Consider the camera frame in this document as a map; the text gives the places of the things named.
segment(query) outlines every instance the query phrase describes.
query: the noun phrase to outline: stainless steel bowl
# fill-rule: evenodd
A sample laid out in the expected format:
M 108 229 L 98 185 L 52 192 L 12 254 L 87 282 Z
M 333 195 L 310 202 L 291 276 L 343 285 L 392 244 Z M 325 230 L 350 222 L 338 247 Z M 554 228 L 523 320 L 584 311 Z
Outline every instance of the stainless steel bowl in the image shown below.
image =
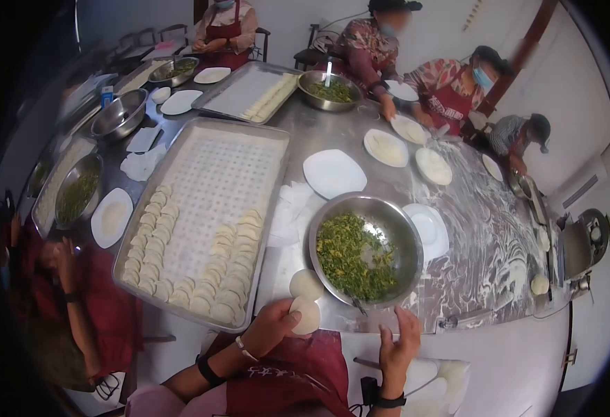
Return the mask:
M 356 104 L 363 100 L 363 93 L 360 88 L 353 81 L 339 74 L 331 74 L 330 79 L 349 87 L 352 99 L 351 103 L 338 103 L 337 101 L 326 100 L 307 91 L 310 85 L 319 83 L 325 79 L 326 71 L 307 71 L 298 78 L 298 88 L 305 94 L 305 101 L 317 109 L 326 110 L 328 112 L 342 112 L 354 108 Z
M 362 193 L 347 193 L 330 200 L 312 219 L 308 248 L 314 271 L 328 291 L 341 302 L 354 305 L 352 298 L 338 291 L 326 278 L 316 255 L 316 235 L 322 223 L 343 214 L 353 213 L 366 222 L 369 230 L 380 231 L 385 246 L 394 246 L 397 288 L 382 300 L 360 301 L 363 308 L 387 308 L 400 304 L 416 287 L 423 269 L 423 246 L 418 231 L 409 216 L 393 203 Z
M 167 73 L 173 71 L 174 64 L 175 67 L 178 65 L 182 65 L 183 63 L 193 62 L 193 68 L 189 71 L 185 71 L 182 74 L 178 74 L 175 77 L 167 78 Z M 152 71 L 152 74 L 147 78 L 147 80 L 151 83 L 158 84 L 159 87 L 170 87 L 174 88 L 181 84 L 183 84 L 186 80 L 190 79 L 193 75 L 193 72 L 196 70 L 198 66 L 199 59 L 198 58 L 180 58 L 176 59 L 174 62 L 169 61 L 159 68 Z
M 108 142 L 126 138 L 145 117 L 146 89 L 128 91 L 94 116 L 92 137 Z
M 71 168 L 71 171 L 66 174 L 64 182 L 61 183 L 59 191 L 57 192 L 57 199 L 55 200 L 55 220 L 57 221 L 58 229 L 69 229 L 77 221 L 85 221 L 92 216 L 92 213 L 94 213 L 94 210 L 96 210 L 96 207 L 101 200 L 101 171 L 103 171 L 103 159 L 101 156 L 99 154 L 89 154 L 76 162 L 73 168 Z M 99 176 L 99 181 L 97 182 L 94 193 L 87 202 L 83 212 L 81 212 L 76 219 L 72 220 L 70 223 L 63 223 L 59 220 L 59 207 L 61 206 L 61 198 L 64 194 L 64 190 L 72 183 L 75 183 L 81 176 L 90 173 L 95 173 Z

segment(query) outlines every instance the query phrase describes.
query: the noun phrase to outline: black wristband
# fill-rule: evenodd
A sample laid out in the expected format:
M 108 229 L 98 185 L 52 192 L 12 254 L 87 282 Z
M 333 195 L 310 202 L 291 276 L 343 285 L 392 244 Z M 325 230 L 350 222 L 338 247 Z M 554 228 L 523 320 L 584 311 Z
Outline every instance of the black wristband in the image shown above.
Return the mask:
M 404 397 L 404 392 L 400 394 L 395 400 L 387 400 L 386 398 L 379 397 L 375 405 L 379 408 L 398 408 L 402 407 L 407 402 Z
M 198 362 L 196 362 L 196 364 L 198 365 L 198 370 L 201 372 L 203 378 L 205 378 L 210 384 L 210 388 L 215 388 L 216 386 L 220 386 L 226 382 L 226 379 L 218 377 L 217 374 L 210 369 L 207 356 L 201 356 L 198 358 Z

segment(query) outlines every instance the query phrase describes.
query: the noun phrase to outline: striped shirt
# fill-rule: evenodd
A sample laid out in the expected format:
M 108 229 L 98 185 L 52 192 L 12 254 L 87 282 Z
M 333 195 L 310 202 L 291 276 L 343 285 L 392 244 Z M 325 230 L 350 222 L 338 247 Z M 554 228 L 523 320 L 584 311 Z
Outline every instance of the striped shirt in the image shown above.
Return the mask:
M 527 120 L 517 115 L 502 117 L 493 128 L 493 131 L 488 134 L 488 142 L 493 147 L 493 150 L 498 156 L 507 156 L 509 149 L 518 139 L 521 128 Z M 514 154 L 523 156 L 529 142 L 523 141 L 514 149 Z

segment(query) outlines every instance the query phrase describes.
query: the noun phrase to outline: face mask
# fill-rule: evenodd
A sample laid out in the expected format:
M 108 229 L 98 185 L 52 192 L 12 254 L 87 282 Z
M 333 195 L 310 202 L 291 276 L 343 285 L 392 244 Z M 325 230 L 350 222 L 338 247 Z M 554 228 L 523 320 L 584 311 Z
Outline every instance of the face mask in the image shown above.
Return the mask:
M 234 3 L 235 3 L 235 0 L 224 0 L 224 1 L 217 1 L 215 3 L 215 5 L 217 6 L 218 9 L 228 10 L 231 7 L 233 7 Z
M 488 78 L 488 75 L 486 75 L 481 66 L 476 67 L 474 71 L 472 71 L 472 76 L 474 77 L 476 83 L 479 84 L 485 91 L 493 88 L 493 81 Z
M 389 38 L 398 37 L 398 32 L 396 32 L 396 30 L 393 29 L 393 26 L 391 26 L 389 23 L 382 23 L 381 26 L 379 27 L 379 31 L 384 36 L 388 36 Z

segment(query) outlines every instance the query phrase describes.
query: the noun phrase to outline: tray of dumplings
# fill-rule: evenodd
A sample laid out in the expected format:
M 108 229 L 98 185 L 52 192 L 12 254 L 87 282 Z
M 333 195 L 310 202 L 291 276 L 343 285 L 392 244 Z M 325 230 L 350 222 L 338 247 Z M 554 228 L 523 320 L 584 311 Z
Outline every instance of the tray of dumplings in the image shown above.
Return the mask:
M 136 204 L 115 283 L 184 319 L 246 329 L 288 142 L 279 129 L 188 121 Z
M 296 90 L 300 74 L 298 69 L 252 61 L 205 92 L 192 107 L 262 125 Z

